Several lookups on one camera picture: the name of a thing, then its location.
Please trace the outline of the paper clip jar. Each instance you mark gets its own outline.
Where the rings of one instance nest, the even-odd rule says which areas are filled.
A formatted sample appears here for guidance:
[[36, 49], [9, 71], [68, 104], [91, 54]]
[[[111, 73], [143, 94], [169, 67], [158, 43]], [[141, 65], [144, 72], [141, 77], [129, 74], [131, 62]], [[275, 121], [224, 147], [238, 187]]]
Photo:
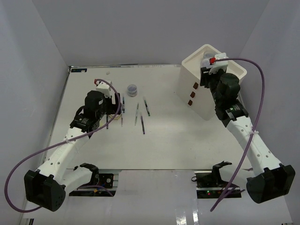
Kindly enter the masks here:
[[203, 58], [204, 59], [210, 59], [210, 58], [214, 58], [215, 57], [215, 52], [214, 51], [205, 51], [203, 53]]
[[127, 94], [130, 97], [135, 97], [137, 95], [137, 86], [134, 85], [134, 84], [128, 85], [128, 87], [127, 87]]
[[211, 68], [210, 59], [205, 58], [201, 61], [201, 68]]

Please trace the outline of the white drawer storage box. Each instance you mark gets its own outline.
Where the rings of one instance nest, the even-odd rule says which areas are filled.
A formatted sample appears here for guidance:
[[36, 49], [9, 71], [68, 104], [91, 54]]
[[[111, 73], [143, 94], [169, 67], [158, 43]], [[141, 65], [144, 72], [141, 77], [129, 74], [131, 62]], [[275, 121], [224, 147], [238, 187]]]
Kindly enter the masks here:
[[205, 44], [185, 58], [181, 63], [176, 93], [204, 120], [210, 120], [216, 115], [215, 103], [211, 91], [200, 86], [200, 66], [205, 52], [221, 53], [213, 46]]

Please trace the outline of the light green pen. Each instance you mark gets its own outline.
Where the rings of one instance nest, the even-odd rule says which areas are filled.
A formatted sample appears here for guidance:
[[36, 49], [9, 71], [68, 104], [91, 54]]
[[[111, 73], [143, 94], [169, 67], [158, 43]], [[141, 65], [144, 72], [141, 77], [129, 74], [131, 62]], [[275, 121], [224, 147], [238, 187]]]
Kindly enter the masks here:
[[135, 123], [134, 123], [135, 126], [136, 126], [136, 124], [137, 124], [138, 113], [139, 113], [139, 103], [137, 103], [137, 106], [136, 106]]

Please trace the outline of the dark green pen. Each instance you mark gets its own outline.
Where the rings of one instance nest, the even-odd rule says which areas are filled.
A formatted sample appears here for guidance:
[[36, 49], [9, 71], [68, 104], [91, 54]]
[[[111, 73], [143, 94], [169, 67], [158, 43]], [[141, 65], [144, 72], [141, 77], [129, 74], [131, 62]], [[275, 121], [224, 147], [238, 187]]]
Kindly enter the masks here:
[[147, 115], [150, 116], [150, 111], [149, 111], [149, 107], [148, 107], [148, 104], [147, 104], [147, 101], [146, 101], [146, 98], [143, 97], [143, 102], [145, 104], [145, 108], [146, 108], [146, 111], [147, 111]]

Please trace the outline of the purple pen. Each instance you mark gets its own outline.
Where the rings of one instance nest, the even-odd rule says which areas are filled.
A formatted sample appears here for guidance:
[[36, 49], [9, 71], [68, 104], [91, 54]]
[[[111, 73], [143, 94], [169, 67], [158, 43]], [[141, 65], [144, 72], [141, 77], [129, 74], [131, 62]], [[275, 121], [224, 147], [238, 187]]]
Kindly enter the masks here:
[[143, 120], [143, 115], [140, 112], [140, 120], [141, 120], [141, 125], [142, 125], [142, 133], [145, 135], [145, 126], [144, 126], [144, 120]]

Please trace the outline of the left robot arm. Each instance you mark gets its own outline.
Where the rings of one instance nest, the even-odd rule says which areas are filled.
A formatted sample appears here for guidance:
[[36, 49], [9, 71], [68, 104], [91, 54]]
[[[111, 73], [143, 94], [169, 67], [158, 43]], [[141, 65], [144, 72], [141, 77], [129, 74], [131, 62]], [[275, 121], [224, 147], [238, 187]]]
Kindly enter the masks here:
[[101, 119], [109, 114], [120, 114], [120, 95], [105, 96], [102, 92], [88, 92], [70, 124], [64, 143], [35, 171], [24, 176], [25, 193], [29, 202], [50, 211], [57, 211], [65, 197], [80, 186], [94, 187], [99, 183], [98, 167], [83, 163], [66, 174], [82, 146], [99, 128]]

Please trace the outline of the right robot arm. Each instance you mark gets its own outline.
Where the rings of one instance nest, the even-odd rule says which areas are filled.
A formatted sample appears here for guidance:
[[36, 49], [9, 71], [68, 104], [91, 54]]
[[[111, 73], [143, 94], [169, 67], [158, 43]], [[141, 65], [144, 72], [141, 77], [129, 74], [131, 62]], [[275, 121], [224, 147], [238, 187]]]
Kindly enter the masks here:
[[204, 59], [201, 63], [200, 86], [211, 91], [215, 112], [223, 125], [236, 138], [248, 158], [254, 177], [247, 179], [246, 190], [256, 203], [263, 203], [289, 193], [295, 177], [291, 165], [283, 165], [263, 142], [243, 104], [238, 100], [239, 78], [228, 73], [228, 60]]

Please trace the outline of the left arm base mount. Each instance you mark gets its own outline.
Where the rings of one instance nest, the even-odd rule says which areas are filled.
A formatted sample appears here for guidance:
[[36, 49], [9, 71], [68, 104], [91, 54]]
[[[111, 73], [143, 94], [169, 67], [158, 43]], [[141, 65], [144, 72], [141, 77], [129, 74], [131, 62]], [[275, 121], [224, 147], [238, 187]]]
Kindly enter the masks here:
[[87, 163], [76, 166], [74, 171], [78, 168], [85, 168], [92, 172], [91, 181], [70, 192], [69, 196], [113, 197], [115, 195], [120, 171], [99, 170], [95, 165]]

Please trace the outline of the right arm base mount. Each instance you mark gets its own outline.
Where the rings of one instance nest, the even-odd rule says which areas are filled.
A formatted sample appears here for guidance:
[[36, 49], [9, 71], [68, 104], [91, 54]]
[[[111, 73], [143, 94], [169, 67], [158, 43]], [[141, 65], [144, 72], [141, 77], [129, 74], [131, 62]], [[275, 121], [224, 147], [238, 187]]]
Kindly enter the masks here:
[[228, 182], [221, 178], [220, 169], [231, 164], [231, 162], [222, 161], [213, 165], [210, 170], [194, 172], [191, 181], [196, 184], [197, 199], [218, 199], [224, 193]]

